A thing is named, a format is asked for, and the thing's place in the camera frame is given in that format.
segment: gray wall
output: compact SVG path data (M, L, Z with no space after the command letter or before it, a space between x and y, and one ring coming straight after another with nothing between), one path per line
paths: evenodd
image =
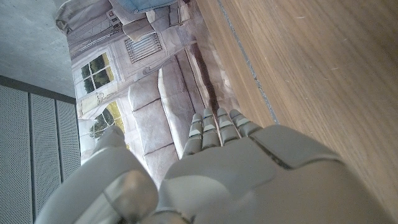
M80 166L75 105L0 85L0 223L32 223Z
M65 1L1 1L0 75L75 97L67 38L54 20Z

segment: vent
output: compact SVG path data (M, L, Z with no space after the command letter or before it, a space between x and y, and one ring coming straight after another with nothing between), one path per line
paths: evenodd
M80 147L75 105L57 101L57 121L61 152L61 169L65 181L80 167Z
M53 99L31 94L35 214L61 184L57 122Z
M147 35L138 42L133 42L131 39L128 39L125 43L131 63L138 62L162 50L162 45L156 33Z
M33 223L26 92L0 86L0 223Z

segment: window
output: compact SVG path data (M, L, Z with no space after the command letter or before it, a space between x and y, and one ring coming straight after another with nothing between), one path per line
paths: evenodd
M137 62L162 50L162 45L156 33L148 35L138 42L133 42L131 39L128 39L125 43L131 63Z
M105 129L111 125L116 125L125 133L124 123L116 101L110 103L104 111L95 118L95 124L90 128L90 136L95 139L99 138L104 133Z
M73 76L76 83L77 98L81 98L114 80L106 53L103 53L81 69L75 71Z

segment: wooden floor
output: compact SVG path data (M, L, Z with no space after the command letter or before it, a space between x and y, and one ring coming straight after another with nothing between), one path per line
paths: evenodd
M197 4L243 113L340 153L398 220L398 1Z

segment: window frame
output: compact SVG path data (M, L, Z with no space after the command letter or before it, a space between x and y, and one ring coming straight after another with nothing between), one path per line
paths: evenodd
M112 54L111 52L112 52L112 50L110 49L110 47L106 47L106 48L101 49L101 50L96 50L96 51L92 52L91 54L89 54L87 57L81 59L78 63L74 64L74 66L72 67L72 76L73 76L73 83L74 83L74 87L75 87L75 96L76 96L76 100L82 100L82 99L87 98L87 97L89 97L89 96L91 96L91 95L94 95L94 94L100 92L99 90L100 90L100 89L103 89L104 86L110 86L111 84L117 83L118 81L120 81L120 80L119 80L119 77L120 77L120 76L119 76L118 70L116 69L116 63L115 63L116 61L115 61L115 58L114 58L114 54ZM102 54L104 54L104 53L105 53L106 56L108 57L109 65L108 65L108 66L105 66L104 68L98 70L97 72L95 72L95 73L93 74L92 71L91 71L90 62L92 62L94 59L96 59L97 57L99 57L100 55L102 55ZM77 70L82 69L82 68L83 68L84 66L86 66L86 65L88 65L88 69L89 69L89 71L90 71L90 76L88 76L88 77L86 77L86 78L83 78L82 81L76 82L76 78L75 78L74 73L75 73ZM96 74L98 74L99 72L105 70L105 69L108 68L108 67L110 67L111 70L112 70L113 80L110 81L109 83L107 83L107 84L105 84L105 85L103 85L103 86L97 88L97 87L95 86L93 76L96 75ZM81 96L81 97L78 97L77 89L76 89L77 84L78 84L78 83L81 83L81 82L84 82L84 81L85 81L86 79L88 79L88 78L91 79L91 82L92 82L92 84L93 84L93 86L94 86L94 91L92 91L91 93L87 93L87 94L85 94L85 95L83 95L83 96Z

